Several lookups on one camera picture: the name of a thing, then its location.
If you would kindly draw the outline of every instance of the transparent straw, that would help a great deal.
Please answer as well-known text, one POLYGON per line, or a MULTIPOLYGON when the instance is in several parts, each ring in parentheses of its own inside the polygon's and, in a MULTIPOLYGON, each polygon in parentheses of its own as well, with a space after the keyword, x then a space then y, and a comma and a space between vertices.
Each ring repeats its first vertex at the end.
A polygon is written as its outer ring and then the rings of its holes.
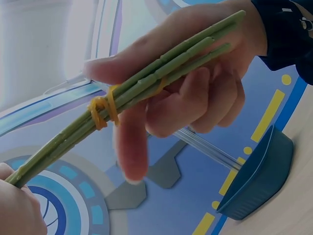
MULTIPOLYGON (((97 84, 101 89, 107 90, 109 87, 105 83, 93 81, 97 84)), ((182 128, 174 133, 176 137, 185 141, 187 144, 191 145, 192 147, 199 150, 201 153, 207 155, 211 159, 215 160, 216 162, 223 164, 224 166, 228 167, 231 170, 239 171, 242 167, 242 164, 238 162, 235 158, 231 157, 224 151, 220 150, 216 146, 212 145, 208 141, 204 140, 196 133, 191 131, 190 129, 182 128)))

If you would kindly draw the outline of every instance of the rubber band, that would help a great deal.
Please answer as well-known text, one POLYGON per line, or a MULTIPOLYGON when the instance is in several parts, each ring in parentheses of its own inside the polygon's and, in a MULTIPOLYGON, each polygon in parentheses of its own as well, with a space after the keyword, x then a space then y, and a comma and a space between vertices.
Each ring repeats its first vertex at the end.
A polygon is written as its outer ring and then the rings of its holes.
POLYGON ((98 113, 98 109, 107 109, 109 111, 109 104, 107 103, 106 99, 102 96, 94 97, 90 105, 88 106, 88 110, 90 111, 91 118, 94 121, 96 129, 100 131, 103 127, 107 127, 108 124, 106 121, 101 118, 100 114, 98 113))
POLYGON ((165 87, 165 85, 166 85, 166 77, 163 77, 163 78, 161 78, 160 85, 159 85, 159 87, 156 89, 156 91, 153 92, 153 93, 152 93, 150 96, 148 96, 147 98, 151 98, 152 96, 155 96, 155 95, 159 94, 159 93, 163 90, 163 88, 165 87))
MULTIPOLYGON (((150 98, 160 93, 165 87, 165 85, 166 85, 166 78, 164 77, 161 79, 160 85, 157 88, 157 90, 147 98, 150 98)), ((109 90, 107 93, 108 101, 103 96, 96 96, 91 100, 90 105, 88 106, 88 110, 90 111, 91 118, 94 121, 97 130, 101 130, 102 128, 108 126, 107 122, 103 120, 103 118, 100 116, 98 112, 99 109, 100 110, 106 109, 108 111, 109 117, 111 118, 112 121, 114 121, 114 124, 116 126, 120 124, 114 97, 113 97, 113 90, 117 88, 118 86, 119 85, 114 85, 114 86, 109 87, 109 90)))
POLYGON ((118 126, 120 124, 120 121, 118 119, 118 113, 117 113, 117 109, 116 109, 116 105, 115 105, 115 101, 114 101, 114 97, 113 97, 113 91, 118 86, 119 85, 110 86, 109 87, 109 92, 108 92, 108 102, 109 102, 110 110, 111 110, 110 117, 114 121, 114 124, 116 126, 118 126))

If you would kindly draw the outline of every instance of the yellow dot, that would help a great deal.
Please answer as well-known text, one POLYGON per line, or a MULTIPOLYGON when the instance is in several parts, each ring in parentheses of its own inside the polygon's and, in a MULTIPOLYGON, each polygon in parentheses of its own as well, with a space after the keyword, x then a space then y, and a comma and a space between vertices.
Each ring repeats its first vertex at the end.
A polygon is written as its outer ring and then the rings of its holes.
POLYGON ((282 83, 286 86, 291 84, 291 77, 288 74, 282 76, 282 83))
POLYGON ((247 154, 247 155, 250 155, 252 153, 252 148, 250 147, 245 147, 244 148, 244 153, 247 154))
POLYGON ((213 209, 217 209, 217 207, 219 207, 219 204, 220 204, 220 202, 218 202, 218 201, 214 201, 214 202, 212 202, 212 207, 213 207, 213 209))

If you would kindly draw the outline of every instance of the green stick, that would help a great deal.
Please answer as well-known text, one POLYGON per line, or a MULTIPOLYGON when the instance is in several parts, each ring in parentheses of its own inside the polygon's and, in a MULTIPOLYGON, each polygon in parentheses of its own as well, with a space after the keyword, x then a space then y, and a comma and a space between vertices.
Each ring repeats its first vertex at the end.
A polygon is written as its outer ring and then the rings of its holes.
MULTIPOLYGON (((179 71, 173 71, 192 57, 199 54, 204 48, 214 43, 216 39, 221 38, 232 31, 244 15, 245 12, 240 11, 196 34, 194 37, 174 47, 172 50, 161 56, 160 59, 154 61, 129 80, 125 81, 113 92, 118 112, 120 113, 123 110, 132 107, 155 92, 159 86, 159 80, 164 76, 168 76, 166 81, 166 84, 168 85, 210 59, 225 52, 229 48, 229 44, 225 44, 208 55, 182 66, 179 71)), ((110 118, 108 117, 108 112, 106 110, 100 111, 100 115, 103 119, 109 121, 110 118)), ((94 130, 95 123, 91 118, 90 112, 86 111, 28 159, 26 163, 9 176, 6 181, 19 188, 22 187, 32 177, 36 176, 62 155, 71 150, 77 143, 86 138, 94 130)))

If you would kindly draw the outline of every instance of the blue container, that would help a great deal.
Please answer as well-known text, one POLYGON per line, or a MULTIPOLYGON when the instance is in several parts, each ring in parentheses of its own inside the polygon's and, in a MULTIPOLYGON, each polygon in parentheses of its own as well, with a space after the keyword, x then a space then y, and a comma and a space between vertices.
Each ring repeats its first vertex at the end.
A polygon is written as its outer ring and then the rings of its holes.
POLYGON ((271 126, 237 173, 217 212, 242 220, 284 185, 291 168, 293 143, 271 126))

